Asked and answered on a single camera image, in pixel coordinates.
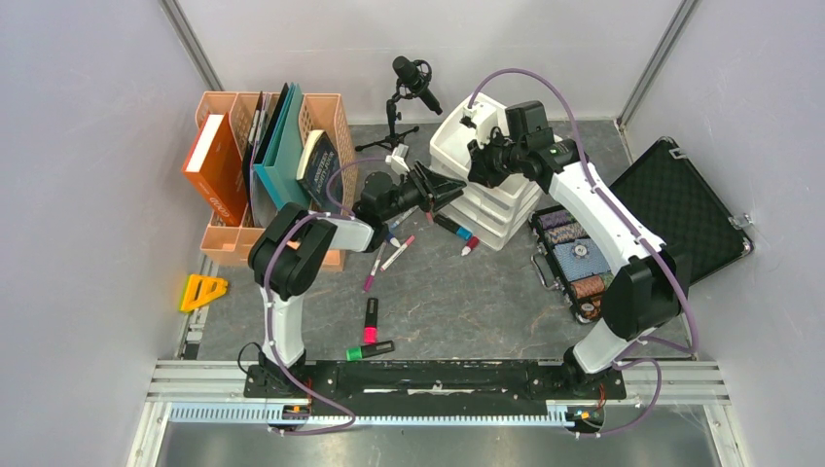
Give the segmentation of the blue highlighter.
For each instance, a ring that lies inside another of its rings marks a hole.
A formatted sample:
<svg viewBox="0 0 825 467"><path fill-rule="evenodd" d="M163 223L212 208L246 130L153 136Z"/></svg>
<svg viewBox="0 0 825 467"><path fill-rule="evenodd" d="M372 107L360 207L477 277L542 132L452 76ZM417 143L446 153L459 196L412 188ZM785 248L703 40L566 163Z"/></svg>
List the blue highlighter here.
<svg viewBox="0 0 825 467"><path fill-rule="evenodd" d="M434 222L439 225L440 227L444 228L448 232L452 234L456 234L464 241L469 241L472 238L472 233L467 229L460 226L455 221L451 220L450 218L442 215L437 214L434 216Z"/></svg>

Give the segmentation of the white plastic drawer unit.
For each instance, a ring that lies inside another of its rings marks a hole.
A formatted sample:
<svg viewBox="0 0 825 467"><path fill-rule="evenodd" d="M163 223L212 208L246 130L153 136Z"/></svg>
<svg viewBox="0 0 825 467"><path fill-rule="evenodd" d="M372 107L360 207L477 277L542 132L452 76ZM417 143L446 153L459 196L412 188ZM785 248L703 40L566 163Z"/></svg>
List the white plastic drawer unit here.
<svg viewBox="0 0 825 467"><path fill-rule="evenodd" d="M467 145L476 138L476 130L460 122L467 103L463 100L450 112L429 143L430 169L463 181L468 180L471 166ZM536 183L516 174L492 189L469 182L463 195L440 212L486 247L499 251L527 221L543 195Z"/></svg>

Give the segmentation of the dark blue hardcover book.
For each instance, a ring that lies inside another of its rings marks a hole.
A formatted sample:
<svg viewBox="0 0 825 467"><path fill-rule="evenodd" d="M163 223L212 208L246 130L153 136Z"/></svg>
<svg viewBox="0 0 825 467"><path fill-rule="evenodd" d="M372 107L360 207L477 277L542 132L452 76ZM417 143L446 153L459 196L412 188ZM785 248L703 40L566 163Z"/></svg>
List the dark blue hardcover book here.
<svg viewBox="0 0 825 467"><path fill-rule="evenodd" d="M341 211L327 194L327 184L340 167L339 153L328 133L323 129L312 130L299 161L297 181L322 211Z"/></svg>

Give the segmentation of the orange book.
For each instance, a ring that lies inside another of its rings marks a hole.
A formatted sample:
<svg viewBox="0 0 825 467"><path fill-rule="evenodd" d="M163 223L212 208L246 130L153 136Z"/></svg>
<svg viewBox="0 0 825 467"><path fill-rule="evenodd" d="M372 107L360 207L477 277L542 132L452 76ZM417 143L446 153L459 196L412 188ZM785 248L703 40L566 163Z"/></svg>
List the orange book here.
<svg viewBox="0 0 825 467"><path fill-rule="evenodd" d="M247 206L241 163L230 116L209 114L200 126L181 172L230 227L241 224Z"/></svg>

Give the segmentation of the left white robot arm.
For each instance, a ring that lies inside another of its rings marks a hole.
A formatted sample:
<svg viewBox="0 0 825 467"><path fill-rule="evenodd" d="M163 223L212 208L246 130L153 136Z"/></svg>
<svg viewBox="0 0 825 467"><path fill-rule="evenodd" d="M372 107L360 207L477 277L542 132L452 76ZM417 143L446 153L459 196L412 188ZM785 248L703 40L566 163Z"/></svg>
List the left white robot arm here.
<svg viewBox="0 0 825 467"><path fill-rule="evenodd" d="M463 195L467 183L420 162L398 181L386 172L365 179L360 197L345 214L311 211L289 202L252 247L248 266L264 295L265 337L259 365L282 396L305 386L302 332L304 294L331 249L371 253L389 235L387 222L417 207L438 211Z"/></svg>

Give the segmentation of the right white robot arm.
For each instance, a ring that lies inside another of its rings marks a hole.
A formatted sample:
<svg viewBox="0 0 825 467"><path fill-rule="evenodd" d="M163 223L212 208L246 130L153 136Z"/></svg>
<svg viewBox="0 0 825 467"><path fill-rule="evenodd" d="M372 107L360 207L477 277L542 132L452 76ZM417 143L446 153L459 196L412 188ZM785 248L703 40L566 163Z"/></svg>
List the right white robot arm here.
<svg viewBox="0 0 825 467"><path fill-rule="evenodd" d="M692 261L645 227L611 192L589 161L578 134L556 138L537 100L509 106L506 126L483 115L470 98L460 122L475 136L467 145L470 182L494 188L521 175L561 204L606 260L613 280L602 294L595 326L563 356L554 386L590 395L619 361L656 329L688 309Z"/></svg>

